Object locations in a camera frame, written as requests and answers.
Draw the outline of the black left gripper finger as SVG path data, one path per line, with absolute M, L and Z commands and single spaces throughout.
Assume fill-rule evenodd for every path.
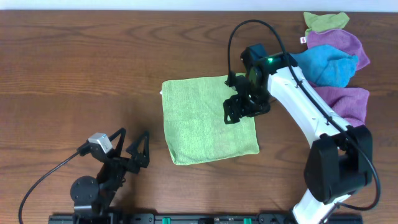
M 150 162 L 149 138 L 149 132 L 145 131 L 126 149 L 126 152 L 131 155 L 127 163 L 128 168 L 147 168 Z
M 112 135 L 110 135 L 109 140 L 111 142 L 113 140 L 115 140 L 117 137 L 119 137 L 119 141 L 118 141 L 116 147 L 107 153 L 108 157 L 119 157 L 121 155 L 125 136 L 126 136 L 125 128 L 121 128 L 121 129 L 117 130 L 115 133 L 113 133 Z

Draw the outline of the light green cloth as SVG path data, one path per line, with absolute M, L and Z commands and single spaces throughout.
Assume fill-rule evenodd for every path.
M 227 77 L 163 82 L 164 135 L 174 164 L 188 166 L 258 154 L 254 118 L 225 124 L 223 102 L 235 94 Z

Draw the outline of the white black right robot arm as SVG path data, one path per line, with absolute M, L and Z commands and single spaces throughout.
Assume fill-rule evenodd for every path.
M 295 223 L 325 223 L 333 210 L 373 178 L 373 141 L 364 126 L 354 127 L 336 114 L 311 87 L 290 54 L 268 55 L 262 44 L 240 56 L 246 74 L 229 72 L 236 90 L 223 103 L 224 121 L 268 113 L 278 100 L 304 133 L 310 152 L 304 170 L 307 190 L 292 209 Z

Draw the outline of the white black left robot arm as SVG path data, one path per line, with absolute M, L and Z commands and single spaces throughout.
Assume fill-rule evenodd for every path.
M 91 154 L 103 163 L 96 177 L 82 176 L 71 186 L 74 201 L 73 223 L 122 223 L 123 215 L 111 208 L 116 192 L 125 183 L 125 175 L 138 174 L 150 162 L 149 132 L 141 134 L 126 149 L 129 157 L 121 155 L 126 130 L 114 134 L 95 133 L 78 148 L 80 156 Z

